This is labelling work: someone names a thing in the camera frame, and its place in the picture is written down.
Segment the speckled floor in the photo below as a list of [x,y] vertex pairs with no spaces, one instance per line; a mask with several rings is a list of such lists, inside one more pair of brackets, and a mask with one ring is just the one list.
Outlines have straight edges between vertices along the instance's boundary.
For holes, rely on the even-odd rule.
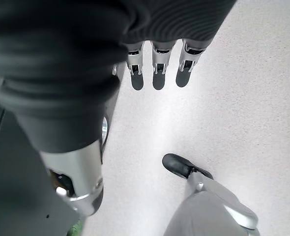
[[174,152],[213,173],[259,216],[261,235],[290,236],[290,2],[241,0],[189,84],[175,75],[131,87],[126,69],[104,155],[105,194],[83,236],[162,236],[185,181],[161,165]]

